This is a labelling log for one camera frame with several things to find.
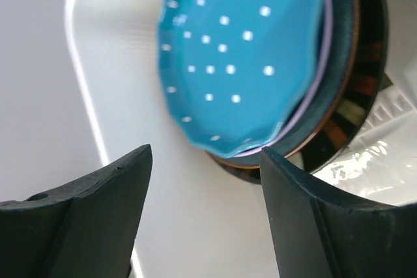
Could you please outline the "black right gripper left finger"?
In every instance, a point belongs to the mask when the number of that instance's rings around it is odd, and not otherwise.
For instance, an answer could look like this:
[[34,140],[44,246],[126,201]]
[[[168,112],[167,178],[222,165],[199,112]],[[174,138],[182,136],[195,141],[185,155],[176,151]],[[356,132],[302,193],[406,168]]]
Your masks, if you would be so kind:
[[152,171],[143,145],[24,201],[1,203],[2,277],[128,277]]

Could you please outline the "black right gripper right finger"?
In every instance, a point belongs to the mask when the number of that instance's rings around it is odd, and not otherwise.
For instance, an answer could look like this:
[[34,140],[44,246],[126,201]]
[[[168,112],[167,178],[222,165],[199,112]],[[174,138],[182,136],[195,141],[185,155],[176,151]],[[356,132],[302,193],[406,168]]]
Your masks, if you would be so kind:
[[415,277],[416,205],[348,193],[270,148],[261,186],[280,277]]

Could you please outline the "brown rimmed beige plate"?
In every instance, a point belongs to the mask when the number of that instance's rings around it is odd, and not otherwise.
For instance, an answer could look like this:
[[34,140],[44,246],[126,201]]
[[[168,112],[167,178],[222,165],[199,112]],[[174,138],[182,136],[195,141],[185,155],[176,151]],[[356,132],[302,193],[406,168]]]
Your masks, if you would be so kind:
[[330,119],[306,146],[287,156],[314,173],[339,156],[363,126],[384,78],[388,54],[387,0],[359,0],[360,29],[352,72]]

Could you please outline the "lilac plastic bear plate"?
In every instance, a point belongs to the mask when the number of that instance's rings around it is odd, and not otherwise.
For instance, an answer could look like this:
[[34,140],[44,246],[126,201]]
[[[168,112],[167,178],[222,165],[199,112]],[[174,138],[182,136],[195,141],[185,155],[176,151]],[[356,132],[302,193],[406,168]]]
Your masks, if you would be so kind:
[[301,119],[301,117],[306,112],[307,108],[309,107],[310,103],[312,102],[320,84],[322,78],[325,73],[326,65],[328,62],[328,58],[330,55],[330,47],[332,43],[332,36],[333,36],[333,26],[334,26],[334,16],[333,16],[333,3],[332,0],[324,0],[324,10],[323,10],[323,30],[322,30],[322,40],[321,40],[321,47],[319,51],[319,60],[317,64],[317,72],[315,75],[315,79],[313,83],[310,85],[307,93],[305,94],[304,98],[302,99],[300,105],[296,109],[295,113],[289,119],[289,121],[284,125],[284,127],[280,130],[279,134],[269,143],[259,146],[257,148],[253,148],[247,150],[245,152],[241,152],[237,154],[236,158],[242,158],[245,156],[251,156],[255,153],[261,151],[262,148],[266,146],[272,146],[277,143],[282,137],[284,137],[296,123]]

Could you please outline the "blue polka dot plate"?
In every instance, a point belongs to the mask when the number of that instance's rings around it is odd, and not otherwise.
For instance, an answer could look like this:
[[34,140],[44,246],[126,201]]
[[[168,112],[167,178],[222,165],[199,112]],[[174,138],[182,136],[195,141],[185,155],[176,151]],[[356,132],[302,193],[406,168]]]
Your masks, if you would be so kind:
[[317,73],[324,0],[164,0],[158,74],[189,142],[221,158],[271,142]]

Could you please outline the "dark blue floral plate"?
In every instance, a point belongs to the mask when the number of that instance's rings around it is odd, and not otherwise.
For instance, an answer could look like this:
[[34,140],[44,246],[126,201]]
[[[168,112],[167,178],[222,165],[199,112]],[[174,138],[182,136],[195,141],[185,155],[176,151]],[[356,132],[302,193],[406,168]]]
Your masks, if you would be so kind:
[[271,148],[291,156],[307,145],[336,110],[352,72],[360,29],[359,0],[332,0],[333,33],[330,56],[319,90],[305,113]]

